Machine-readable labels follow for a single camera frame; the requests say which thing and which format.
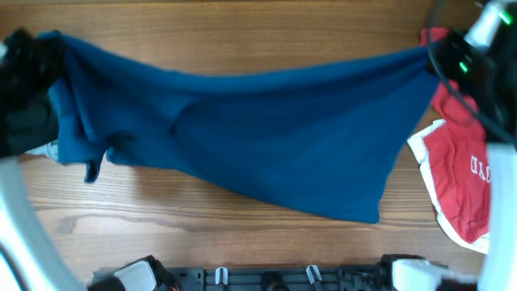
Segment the blue cloth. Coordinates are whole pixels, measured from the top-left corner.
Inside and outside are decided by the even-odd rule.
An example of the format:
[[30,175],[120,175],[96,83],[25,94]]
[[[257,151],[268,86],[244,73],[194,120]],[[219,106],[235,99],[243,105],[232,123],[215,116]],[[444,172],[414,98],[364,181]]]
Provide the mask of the blue cloth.
[[245,196],[379,221],[397,154],[438,78],[424,48],[266,74],[205,77],[65,42],[51,88],[59,161],[177,169]]

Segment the wooden surface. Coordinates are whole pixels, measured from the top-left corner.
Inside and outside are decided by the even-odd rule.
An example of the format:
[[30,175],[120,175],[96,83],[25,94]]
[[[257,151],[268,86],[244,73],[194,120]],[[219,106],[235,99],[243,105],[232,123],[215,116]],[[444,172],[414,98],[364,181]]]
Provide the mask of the wooden surface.
[[[428,7],[427,0],[9,5],[0,6],[0,36],[19,26],[59,29],[164,68],[235,74],[415,46]],[[443,23],[467,27],[477,12],[453,1]],[[435,118],[425,116],[419,128]],[[84,281],[149,254],[166,266],[205,268],[369,264],[410,253],[478,272],[483,260],[440,230],[407,148],[373,226],[264,204],[176,171],[105,162],[99,180],[84,184],[84,166],[23,158],[23,170],[45,229]]]

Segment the green light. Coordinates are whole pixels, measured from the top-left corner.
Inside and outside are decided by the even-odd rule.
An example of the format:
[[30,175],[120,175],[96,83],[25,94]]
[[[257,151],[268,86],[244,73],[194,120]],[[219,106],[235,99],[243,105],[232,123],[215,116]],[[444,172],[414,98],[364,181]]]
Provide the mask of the green light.
[[500,12],[499,13],[499,18],[504,22],[506,23],[506,25],[510,25],[511,24],[511,16],[509,14],[507,14],[506,12]]
[[460,68],[463,71],[463,73],[469,72],[468,66],[464,62],[462,62],[462,61],[460,62]]

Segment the wood grain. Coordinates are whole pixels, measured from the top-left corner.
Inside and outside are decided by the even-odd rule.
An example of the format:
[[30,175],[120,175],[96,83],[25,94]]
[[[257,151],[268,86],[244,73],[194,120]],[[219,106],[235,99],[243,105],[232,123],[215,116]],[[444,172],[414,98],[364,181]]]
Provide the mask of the wood grain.
[[[163,68],[249,73],[415,46],[429,3],[9,5],[0,6],[0,36],[19,26],[32,32],[59,29]],[[477,14],[470,7],[468,2],[452,2],[443,23],[467,27]],[[430,113],[418,127],[436,117]],[[457,246],[437,226],[407,148],[389,178],[377,225],[268,205],[176,171],[105,162],[99,180],[85,184],[84,166],[63,167],[45,158],[22,161],[31,201],[45,229],[84,281],[100,268],[116,268],[149,254],[167,266],[205,268],[368,264],[384,253],[410,253],[478,272],[483,260]]]

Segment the cable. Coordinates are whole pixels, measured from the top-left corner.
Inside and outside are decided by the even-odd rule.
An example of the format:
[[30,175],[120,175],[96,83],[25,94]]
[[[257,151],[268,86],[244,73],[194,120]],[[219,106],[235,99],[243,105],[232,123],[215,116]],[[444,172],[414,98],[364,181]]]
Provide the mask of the cable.
[[427,16],[426,23],[426,47],[427,54],[429,55],[429,59],[431,64],[435,68],[435,72],[438,75],[440,81],[447,87],[449,94],[454,95],[458,99],[458,101],[463,105],[469,113],[479,120],[481,124],[483,124],[489,131],[493,134],[501,138],[503,141],[512,144],[515,148],[517,148],[517,138],[512,137],[505,129],[503,129],[499,124],[491,120],[488,116],[486,116],[483,112],[478,112],[472,106],[470,106],[467,101],[463,99],[461,93],[456,90],[451,83],[448,81],[447,77],[443,75],[443,71],[436,60],[435,50],[433,48],[433,41],[431,39],[431,29],[435,26],[436,20],[438,19],[439,12],[444,5],[445,0],[435,0],[435,4],[431,7],[429,11],[429,15]]

